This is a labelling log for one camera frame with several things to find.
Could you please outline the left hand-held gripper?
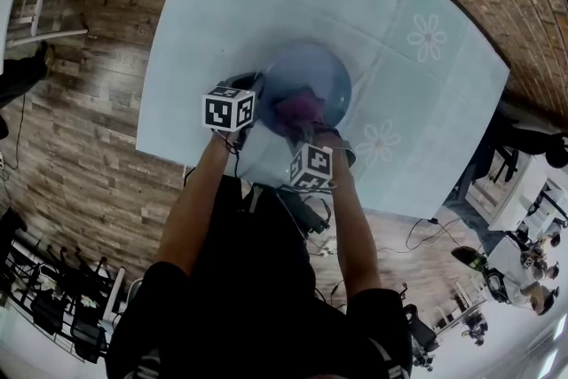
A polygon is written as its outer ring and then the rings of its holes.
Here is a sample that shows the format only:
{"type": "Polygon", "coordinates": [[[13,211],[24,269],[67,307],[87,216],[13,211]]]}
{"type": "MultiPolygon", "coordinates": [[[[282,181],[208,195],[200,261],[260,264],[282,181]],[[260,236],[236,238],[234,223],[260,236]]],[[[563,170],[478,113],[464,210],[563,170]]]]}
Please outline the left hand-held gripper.
{"type": "Polygon", "coordinates": [[[219,82],[202,96],[202,125],[212,130],[235,132],[256,118],[256,99],[264,89],[260,71],[236,75],[219,82]]]}

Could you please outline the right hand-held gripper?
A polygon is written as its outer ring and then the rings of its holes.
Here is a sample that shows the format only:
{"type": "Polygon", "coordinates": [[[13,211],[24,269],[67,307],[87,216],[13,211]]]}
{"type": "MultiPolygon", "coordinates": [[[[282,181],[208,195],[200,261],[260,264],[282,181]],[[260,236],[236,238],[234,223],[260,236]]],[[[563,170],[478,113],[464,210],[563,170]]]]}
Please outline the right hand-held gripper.
{"type": "Polygon", "coordinates": [[[333,153],[343,150],[350,168],[357,160],[351,144],[343,139],[335,128],[313,128],[303,130],[294,146],[292,162],[289,166],[289,186],[294,190],[333,190],[333,153]],[[341,140],[338,148],[318,146],[316,138],[320,134],[331,134],[341,140]]]}

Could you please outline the purple fleece cloth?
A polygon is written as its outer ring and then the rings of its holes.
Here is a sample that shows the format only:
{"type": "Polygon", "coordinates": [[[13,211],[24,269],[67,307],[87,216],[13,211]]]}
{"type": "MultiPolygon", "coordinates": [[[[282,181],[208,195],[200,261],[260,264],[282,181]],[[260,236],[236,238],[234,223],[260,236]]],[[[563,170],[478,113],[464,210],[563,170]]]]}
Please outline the purple fleece cloth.
{"type": "Polygon", "coordinates": [[[325,121],[325,103],[309,88],[287,95],[273,104],[274,131],[285,138],[298,140],[314,124],[325,121]]]}

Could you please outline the blue round bowl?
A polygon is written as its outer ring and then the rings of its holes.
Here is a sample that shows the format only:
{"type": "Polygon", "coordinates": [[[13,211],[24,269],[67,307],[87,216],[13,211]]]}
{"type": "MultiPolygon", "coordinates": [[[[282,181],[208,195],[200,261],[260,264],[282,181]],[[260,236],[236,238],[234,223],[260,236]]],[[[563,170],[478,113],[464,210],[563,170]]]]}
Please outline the blue round bowl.
{"type": "Polygon", "coordinates": [[[273,104],[303,88],[311,89],[325,103],[326,125],[337,126],[351,102],[351,78],[344,63],[325,45],[302,41],[277,51],[261,71],[264,89],[260,93],[258,116],[274,131],[273,104]]]}

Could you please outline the person's left forearm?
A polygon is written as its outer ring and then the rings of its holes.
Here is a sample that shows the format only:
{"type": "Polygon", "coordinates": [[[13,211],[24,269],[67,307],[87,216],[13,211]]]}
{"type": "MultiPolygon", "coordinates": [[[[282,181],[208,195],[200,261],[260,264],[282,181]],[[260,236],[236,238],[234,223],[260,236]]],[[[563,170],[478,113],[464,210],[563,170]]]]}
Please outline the person's left forearm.
{"type": "Polygon", "coordinates": [[[156,255],[158,262],[189,275],[206,240],[217,190],[238,134],[215,132],[189,174],[167,217],[156,255]]]}

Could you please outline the person's right forearm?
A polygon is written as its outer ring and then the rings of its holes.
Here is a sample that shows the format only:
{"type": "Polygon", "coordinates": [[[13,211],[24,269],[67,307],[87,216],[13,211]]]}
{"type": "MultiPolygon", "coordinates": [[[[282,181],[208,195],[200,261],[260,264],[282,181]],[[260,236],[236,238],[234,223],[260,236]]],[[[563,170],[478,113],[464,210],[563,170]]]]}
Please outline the person's right forearm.
{"type": "Polygon", "coordinates": [[[333,146],[332,166],[337,255],[350,305],[357,294],[381,287],[377,248],[342,145],[333,146]]]}

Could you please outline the black power adapter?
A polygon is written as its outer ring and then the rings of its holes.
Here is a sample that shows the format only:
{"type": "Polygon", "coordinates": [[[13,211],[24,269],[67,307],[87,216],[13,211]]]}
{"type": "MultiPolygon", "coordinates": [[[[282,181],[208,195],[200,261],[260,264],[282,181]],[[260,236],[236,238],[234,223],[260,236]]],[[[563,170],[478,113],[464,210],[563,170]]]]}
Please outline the black power adapter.
{"type": "Polygon", "coordinates": [[[301,199],[299,205],[298,225],[305,236],[310,233],[321,234],[328,230],[330,228],[329,222],[332,215],[331,208],[329,208],[324,199],[319,198],[324,210],[324,217],[311,206],[309,203],[310,199],[312,199],[312,196],[301,199]]]}

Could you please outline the person's black clothed torso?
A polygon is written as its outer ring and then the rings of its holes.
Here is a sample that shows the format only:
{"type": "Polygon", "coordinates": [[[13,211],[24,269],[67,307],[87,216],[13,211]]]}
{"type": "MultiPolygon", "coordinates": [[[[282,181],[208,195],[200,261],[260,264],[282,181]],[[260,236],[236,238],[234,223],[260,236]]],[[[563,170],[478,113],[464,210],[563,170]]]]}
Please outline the person's black clothed torso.
{"type": "Polygon", "coordinates": [[[157,262],[121,317],[108,379],[407,379],[409,327],[399,294],[358,293],[340,312],[318,299],[290,215],[269,190],[241,195],[223,177],[191,273],[157,262]]]}

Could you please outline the black green bag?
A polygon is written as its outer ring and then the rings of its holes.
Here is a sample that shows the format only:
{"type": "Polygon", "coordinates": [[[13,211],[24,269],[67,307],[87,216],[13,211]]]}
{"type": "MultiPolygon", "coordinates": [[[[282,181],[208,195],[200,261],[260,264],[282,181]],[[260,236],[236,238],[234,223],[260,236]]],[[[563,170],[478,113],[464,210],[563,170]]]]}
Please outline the black green bag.
{"type": "Polygon", "coordinates": [[[487,270],[486,257],[471,247],[458,247],[451,251],[452,256],[460,263],[468,266],[476,272],[485,272],[487,270]]]}

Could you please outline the black office chair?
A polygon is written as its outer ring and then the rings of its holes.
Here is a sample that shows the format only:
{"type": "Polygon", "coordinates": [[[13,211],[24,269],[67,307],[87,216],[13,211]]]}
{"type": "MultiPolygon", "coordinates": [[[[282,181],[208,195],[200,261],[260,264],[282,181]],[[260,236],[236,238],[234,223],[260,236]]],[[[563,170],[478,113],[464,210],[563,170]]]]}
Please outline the black office chair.
{"type": "Polygon", "coordinates": [[[431,354],[439,347],[437,335],[419,318],[418,308],[415,304],[406,304],[404,311],[411,335],[413,365],[414,367],[422,367],[431,373],[434,360],[431,354]]]}
{"type": "Polygon", "coordinates": [[[544,154],[554,169],[568,166],[567,132],[550,133],[525,127],[500,108],[493,114],[492,128],[500,145],[531,156],[544,154]]]}

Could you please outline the white desk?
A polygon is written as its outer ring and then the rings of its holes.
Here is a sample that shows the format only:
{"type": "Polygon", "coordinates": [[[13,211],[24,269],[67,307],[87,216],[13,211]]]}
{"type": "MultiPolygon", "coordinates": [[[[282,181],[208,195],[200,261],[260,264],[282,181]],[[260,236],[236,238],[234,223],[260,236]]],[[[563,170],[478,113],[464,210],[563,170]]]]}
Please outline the white desk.
{"type": "Polygon", "coordinates": [[[542,156],[520,154],[510,181],[500,157],[488,176],[469,186],[465,199],[491,231],[526,231],[537,241],[556,218],[568,216],[568,167],[554,169],[542,156]]]}

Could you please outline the black metal rack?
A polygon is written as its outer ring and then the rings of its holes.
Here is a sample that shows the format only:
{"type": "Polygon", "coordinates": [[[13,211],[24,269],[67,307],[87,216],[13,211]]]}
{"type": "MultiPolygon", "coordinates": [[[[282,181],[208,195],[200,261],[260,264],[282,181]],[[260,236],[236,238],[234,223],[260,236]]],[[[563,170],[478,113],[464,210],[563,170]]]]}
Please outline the black metal rack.
{"type": "Polygon", "coordinates": [[[78,359],[97,363],[107,354],[112,314],[120,306],[125,270],[107,258],[85,260],[77,248],[41,248],[20,236],[27,231],[14,209],[0,210],[0,299],[8,297],[24,317],[78,359]]]}

